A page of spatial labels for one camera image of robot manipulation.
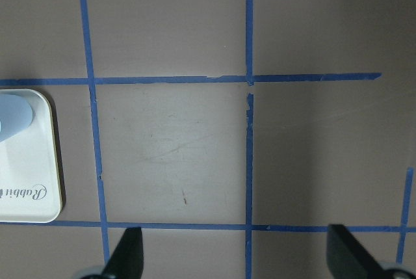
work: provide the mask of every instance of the white tray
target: white tray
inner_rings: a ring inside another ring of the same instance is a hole
[[[25,98],[32,124],[0,142],[0,221],[51,222],[62,208],[51,106],[31,89],[1,89]]]

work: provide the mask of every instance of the gray floor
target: gray floor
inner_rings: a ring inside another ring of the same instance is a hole
[[[246,75],[246,0],[87,1],[96,77]],[[253,0],[254,75],[380,72],[374,81],[96,85],[100,197],[80,0],[0,5],[0,85],[53,103],[66,195],[56,226],[0,224],[2,277],[103,264],[105,196],[110,250],[121,223],[162,223],[144,229],[143,278],[246,278],[244,228],[163,224],[246,224],[249,93],[253,224],[400,226],[416,166],[416,0]],[[325,236],[253,231],[252,278],[329,278]],[[398,232],[356,236],[396,260]],[[416,263],[412,232],[404,263]]]

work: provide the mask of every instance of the cursive logo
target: cursive logo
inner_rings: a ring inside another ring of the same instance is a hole
[[[0,199],[2,198],[15,198],[15,199],[32,199],[41,200],[45,198],[47,193],[46,187],[40,183],[34,185],[31,189],[21,188],[1,188]]]

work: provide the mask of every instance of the blue tape line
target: blue tape line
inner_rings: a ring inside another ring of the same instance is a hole
[[[246,135],[246,279],[252,277],[252,228],[253,228],[253,120],[254,95],[247,96]]]
[[[245,76],[224,75],[221,77],[206,76],[148,76],[148,77],[96,77],[97,85],[105,84],[154,84],[154,83],[243,83]]]
[[[101,162],[101,146],[99,143],[98,109],[97,109],[96,85],[94,81],[94,66],[92,62],[90,24],[88,20],[88,5],[87,5],[86,0],[79,0],[79,2],[81,4],[81,18],[82,18],[82,23],[83,23],[86,71],[88,75],[88,87],[90,89],[92,136],[94,140],[94,154],[96,158],[97,189],[98,189],[99,217],[101,221],[101,236],[103,240],[104,261],[107,262],[110,258],[109,235],[108,235],[108,226],[107,226],[107,213],[105,210],[104,184],[103,184],[103,180],[101,179],[101,174],[103,170],[102,170],[102,162]]]
[[[396,263],[401,264],[403,262],[404,245],[406,242],[406,233],[409,221],[409,208],[410,208],[410,196],[411,185],[413,182],[413,168],[409,167],[406,172],[406,183],[404,185],[403,195],[403,207],[402,207],[402,219],[400,222],[400,238],[397,244]]]
[[[247,83],[252,86],[253,80],[253,0],[246,0],[246,68]]]
[[[400,232],[396,226],[349,226],[351,232]],[[253,225],[261,232],[327,232],[327,226]]]
[[[58,226],[58,227],[101,227],[100,222],[86,222],[73,220],[54,220],[47,223],[37,222],[0,222],[0,225],[16,225],[16,226]]]
[[[381,73],[255,75],[255,82],[372,81]]]
[[[84,41],[85,46],[90,46],[90,41]],[[93,70],[92,56],[86,58],[87,71]],[[346,74],[293,74],[293,75],[256,75],[254,82],[302,82],[302,81],[349,81],[349,80],[373,80],[380,77],[380,73],[346,73]],[[149,76],[149,77],[94,77],[96,85],[111,84],[154,84],[154,83],[244,83],[247,76],[224,75],[220,77],[207,76]],[[90,78],[66,78],[66,79],[0,79],[0,86],[36,86],[36,85],[88,85]]]
[[[101,222],[78,220],[54,220],[53,222],[0,222],[0,225],[16,226],[58,226],[58,227],[101,227]],[[108,228],[142,227],[143,229],[181,230],[247,230],[245,224],[176,224],[164,222],[108,222]],[[400,233],[400,226],[347,226],[351,232]],[[260,232],[327,232],[326,226],[253,225],[252,230]],[[406,228],[408,233],[416,233],[416,227]]]
[[[108,222],[110,228],[142,227],[144,229],[187,229],[187,230],[245,230],[245,224],[174,224],[159,222]]]
[[[87,85],[88,79],[0,79],[0,86]]]

